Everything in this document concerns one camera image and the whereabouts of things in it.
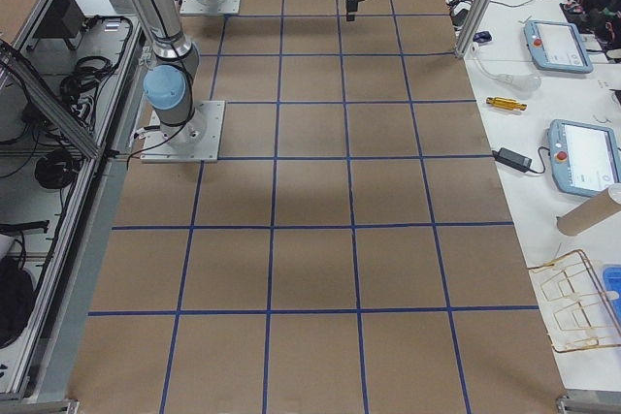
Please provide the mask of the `small blue object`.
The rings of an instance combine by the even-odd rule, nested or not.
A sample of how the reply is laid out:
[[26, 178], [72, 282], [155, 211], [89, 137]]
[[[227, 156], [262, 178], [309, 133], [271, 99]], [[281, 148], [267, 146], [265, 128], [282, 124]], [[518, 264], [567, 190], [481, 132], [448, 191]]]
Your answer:
[[480, 31], [474, 34], [473, 41], [478, 44], [486, 44], [492, 41], [492, 35], [489, 31]]

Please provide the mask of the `gold brass cylinder tool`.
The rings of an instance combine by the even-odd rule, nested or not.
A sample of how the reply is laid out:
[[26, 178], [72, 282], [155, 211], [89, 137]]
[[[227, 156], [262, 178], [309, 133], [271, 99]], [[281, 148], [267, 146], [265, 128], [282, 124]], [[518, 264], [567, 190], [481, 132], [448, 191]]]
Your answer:
[[486, 99], [486, 104], [493, 108], [506, 111], [525, 111], [527, 109], [526, 104], [504, 97], [488, 97]]

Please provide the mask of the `far teach pendant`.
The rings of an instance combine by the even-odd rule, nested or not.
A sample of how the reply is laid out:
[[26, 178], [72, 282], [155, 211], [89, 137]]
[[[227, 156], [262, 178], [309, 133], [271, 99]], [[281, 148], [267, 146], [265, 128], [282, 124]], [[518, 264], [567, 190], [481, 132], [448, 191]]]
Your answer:
[[527, 49], [539, 70], [590, 74], [593, 64], [574, 24], [528, 20], [524, 25]]

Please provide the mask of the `teach pendant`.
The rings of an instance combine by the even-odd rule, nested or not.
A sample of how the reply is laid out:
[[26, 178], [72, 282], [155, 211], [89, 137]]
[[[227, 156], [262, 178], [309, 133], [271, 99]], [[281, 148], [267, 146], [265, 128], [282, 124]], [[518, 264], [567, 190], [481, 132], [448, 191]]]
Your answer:
[[620, 152], [611, 128], [555, 119], [547, 138], [552, 177], [560, 191], [594, 197], [620, 181]]
[[593, 64], [574, 24], [528, 20], [524, 25], [527, 49], [539, 70], [590, 74]]

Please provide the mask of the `black power adapter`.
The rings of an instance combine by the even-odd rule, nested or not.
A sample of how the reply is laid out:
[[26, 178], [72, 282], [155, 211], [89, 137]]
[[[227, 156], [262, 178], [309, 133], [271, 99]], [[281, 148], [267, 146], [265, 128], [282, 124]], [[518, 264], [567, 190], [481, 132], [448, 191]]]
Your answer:
[[531, 170], [532, 159], [523, 154], [514, 152], [505, 147], [492, 151], [496, 162], [510, 167], [518, 172], [527, 173]]

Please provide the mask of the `brown grid paper mat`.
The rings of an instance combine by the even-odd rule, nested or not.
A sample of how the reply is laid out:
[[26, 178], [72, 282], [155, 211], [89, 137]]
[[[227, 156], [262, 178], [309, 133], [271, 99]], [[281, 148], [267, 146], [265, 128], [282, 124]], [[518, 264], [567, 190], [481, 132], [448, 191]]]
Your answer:
[[563, 390], [444, 0], [183, 22], [211, 164], [133, 162], [83, 413], [551, 413]]

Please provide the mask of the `near teach pendant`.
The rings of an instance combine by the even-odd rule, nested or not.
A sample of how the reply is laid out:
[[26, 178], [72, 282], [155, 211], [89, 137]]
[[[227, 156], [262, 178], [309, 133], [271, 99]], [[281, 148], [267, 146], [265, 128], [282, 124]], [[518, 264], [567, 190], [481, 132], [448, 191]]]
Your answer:
[[611, 128], [555, 119], [547, 138], [552, 177], [560, 191], [594, 197], [620, 181], [620, 152]]

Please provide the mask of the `cardboard tube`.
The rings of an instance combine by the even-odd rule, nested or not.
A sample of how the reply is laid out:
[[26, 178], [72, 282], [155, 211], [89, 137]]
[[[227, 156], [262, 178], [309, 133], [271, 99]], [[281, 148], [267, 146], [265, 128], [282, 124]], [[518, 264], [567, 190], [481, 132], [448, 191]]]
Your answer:
[[620, 212], [620, 184], [608, 186], [573, 210], [557, 218], [557, 229], [574, 237]]

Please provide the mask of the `blue plastic box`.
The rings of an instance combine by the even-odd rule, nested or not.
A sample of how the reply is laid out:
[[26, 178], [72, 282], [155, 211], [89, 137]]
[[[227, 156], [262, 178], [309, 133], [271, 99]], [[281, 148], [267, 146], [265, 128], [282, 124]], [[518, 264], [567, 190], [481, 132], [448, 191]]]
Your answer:
[[613, 314], [617, 321], [621, 318], [621, 268], [619, 266], [605, 266], [602, 272], [604, 287], [608, 292]]

